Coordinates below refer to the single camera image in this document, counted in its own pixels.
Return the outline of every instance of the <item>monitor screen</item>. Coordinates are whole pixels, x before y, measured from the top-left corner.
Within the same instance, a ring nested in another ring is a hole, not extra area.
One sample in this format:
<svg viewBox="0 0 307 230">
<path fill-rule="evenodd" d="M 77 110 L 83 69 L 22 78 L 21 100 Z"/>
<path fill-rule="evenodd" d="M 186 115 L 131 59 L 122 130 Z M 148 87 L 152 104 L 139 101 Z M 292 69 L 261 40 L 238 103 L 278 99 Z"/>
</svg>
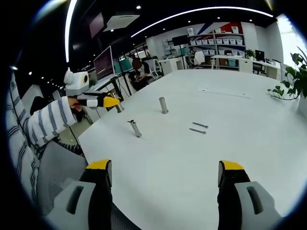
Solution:
<svg viewBox="0 0 307 230">
<path fill-rule="evenodd" d="M 100 80 L 111 74 L 115 74 L 111 47 L 105 49 L 95 60 L 94 65 L 97 74 L 97 80 Z"/>
<path fill-rule="evenodd" d="M 92 20 L 90 24 L 91 37 L 93 38 L 104 26 L 104 18 L 100 13 L 94 18 L 94 20 Z"/>
<path fill-rule="evenodd" d="M 189 38 L 187 35 L 179 36 L 179 37 L 173 37 L 173 44 L 174 46 L 178 45 L 184 45 L 189 43 Z"/>
</svg>

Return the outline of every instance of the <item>person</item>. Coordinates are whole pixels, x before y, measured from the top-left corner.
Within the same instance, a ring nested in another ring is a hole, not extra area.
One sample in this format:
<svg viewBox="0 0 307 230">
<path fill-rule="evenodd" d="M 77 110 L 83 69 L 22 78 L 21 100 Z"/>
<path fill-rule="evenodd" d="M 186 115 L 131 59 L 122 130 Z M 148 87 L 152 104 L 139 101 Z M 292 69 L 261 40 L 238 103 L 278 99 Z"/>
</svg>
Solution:
<svg viewBox="0 0 307 230">
<path fill-rule="evenodd" d="M 15 76 L 12 75 L 5 112 L 8 146 L 15 172 L 29 199 L 34 203 L 40 148 L 77 122 L 72 108 L 82 110 L 76 98 L 65 96 L 30 116 L 23 106 Z"/>
<path fill-rule="evenodd" d="M 148 80 L 151 77 L 149 65 L 139 58 L 135 58 L 132 62 L 132 67 L 134 72 L 129 75 L 129 78 L 133 88 L 139 91 L 148 85 Z"/>
</svg>

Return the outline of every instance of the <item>metal rod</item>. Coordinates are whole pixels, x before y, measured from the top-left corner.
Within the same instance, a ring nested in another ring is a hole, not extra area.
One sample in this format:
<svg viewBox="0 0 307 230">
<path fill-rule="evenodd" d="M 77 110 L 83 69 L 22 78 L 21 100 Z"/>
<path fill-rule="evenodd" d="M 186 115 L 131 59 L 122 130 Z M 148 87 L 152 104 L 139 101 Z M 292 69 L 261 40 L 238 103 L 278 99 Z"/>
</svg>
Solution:
<svg viewBox="0 0 307 230">
<path fill-rule="evenodd" d="M 199 131 L 197 129 L 193 129 L 193 128 L 190 128 L 190 130 L 194 131 L 194 132 L 198 132 L 198 133 L 202 133 L 202 134 L 206 134 L 205 131 Z"/>
<path fill-rule="evenodd" d="M 204 126 L 204 125 L 199 124 L 199 123 L 196 123 L 196 122 L 192 122 L 192 124 L 195 124 L 195 125 L 197 125 L 197 126 L 201 126 L 201 127 L 204 127 L 204 128 L 208 128 L 208 126 Z"/>
<path fill-rule="evenodd" d="M 159 101 L 160 101 L 160 105 L 161 105 L 161 108 L 162 108 L 162 113 L 167 114 L 168 110 L 167 110 L 167 106 L 166 106 L 164 97 L 160 97 Z"/>
<path fill-rule="evenodd" d="M 111 93 L 111 96 L 117 100 L 119 100 L 119 98 L 117 97 L 117 95 L 115 93 Z M 121 103 L 119 102 L 119 104 L 115 105 L 115 108 L 117 109 L 118 113 L 121 113 L 125 110 L 125 108 L 121 105 Z"/>
<path fill-rule="evenodd" d="M 133 130 L 135 132 L 135 135 L 138 138 L 140 138 L 142 136 L 142 133 L 140 133 L 138 127 L 136 126 L 136 122 L 134 120 L 131 120 L 131 121 L 128 121 L 128 122 L 131 124 L 131 126 L 132 126 L 132 128 L 133 128 Z"/>
</svg>

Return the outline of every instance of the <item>person with dark hair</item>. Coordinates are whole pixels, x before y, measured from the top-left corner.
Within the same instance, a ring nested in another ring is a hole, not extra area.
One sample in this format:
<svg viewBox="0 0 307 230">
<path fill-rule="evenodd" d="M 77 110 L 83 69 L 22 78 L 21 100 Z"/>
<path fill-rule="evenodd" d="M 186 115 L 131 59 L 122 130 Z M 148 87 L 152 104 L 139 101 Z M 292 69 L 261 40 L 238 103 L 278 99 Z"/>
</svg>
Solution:
<svg viewBox="0 0 307 230">
<path fill-rule="evenodd" d="M 132 62 L 132 67 L 134 72 L 129 75 L 129 78 L 133 88 L 139 91 L 148 85 L 148 80 L 151 77 L 149 65 L 139 58 L 135 58 Z"/>
</svg>

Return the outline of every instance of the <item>hand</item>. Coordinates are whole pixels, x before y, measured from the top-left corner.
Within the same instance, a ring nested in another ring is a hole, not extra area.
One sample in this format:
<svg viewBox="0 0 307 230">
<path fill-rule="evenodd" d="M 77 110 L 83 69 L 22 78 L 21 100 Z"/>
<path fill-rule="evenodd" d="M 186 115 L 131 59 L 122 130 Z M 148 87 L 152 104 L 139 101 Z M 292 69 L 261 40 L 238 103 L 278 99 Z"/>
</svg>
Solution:
<svg viewBox="0 0 307 230">
<path fill-rule="evenodd" d="M 76 109 L 79 112 L 82 110 L 82 105 L 78 102 L 75 97 L 68 97 L 68 104 L 72 109 Z"/>
</svg>

